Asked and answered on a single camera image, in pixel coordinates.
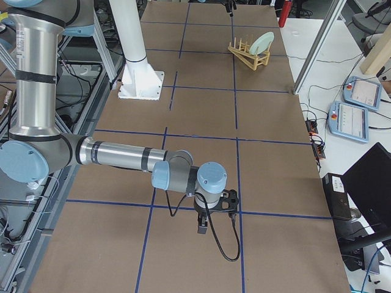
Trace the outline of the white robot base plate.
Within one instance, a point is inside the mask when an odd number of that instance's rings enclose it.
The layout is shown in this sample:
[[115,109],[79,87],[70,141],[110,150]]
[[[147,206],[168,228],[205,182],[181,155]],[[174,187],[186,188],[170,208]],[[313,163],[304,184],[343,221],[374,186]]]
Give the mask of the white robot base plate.
[[127,62],[118,97],[120,99],[159,100],[164,75],[163,71],[155,71],[146,61]]

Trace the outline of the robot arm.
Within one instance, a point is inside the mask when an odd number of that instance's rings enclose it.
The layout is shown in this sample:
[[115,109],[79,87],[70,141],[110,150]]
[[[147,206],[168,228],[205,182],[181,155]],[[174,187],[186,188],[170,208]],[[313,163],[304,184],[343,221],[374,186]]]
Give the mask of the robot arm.
[[30,183],[71,165],[108,165],[150,173],[152,186],[194,199],[198,231],[223,209],[227,172],[217,162],[195,166],[185,150],[167,151],[95,140],[61,128],[57,113],[59,39],[91,37],[92,1],[9,1],[16,30],[16,120],[1,146],[1,170]]

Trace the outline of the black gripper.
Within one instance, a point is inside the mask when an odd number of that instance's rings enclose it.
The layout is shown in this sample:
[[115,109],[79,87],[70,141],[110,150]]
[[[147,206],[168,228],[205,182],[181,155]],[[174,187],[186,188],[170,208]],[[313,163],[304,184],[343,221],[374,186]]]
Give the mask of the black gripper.
[[206,232],[208,230],[208,222],[209,222],[209,218],[210,218],[211,212],[208,212],[205,208],[202,208],[198,204],[195,204],[194,208],[195,208],[195,210],[198,213],[198,216],[197,216],[197,223],[198,223],[197,233],[198,234],[206,234]]
[[[236,1],[235,0],[225,0],[224,6],[226,9],[236,9]],[[228,14],[233,16],[233,11],[229,10]]]

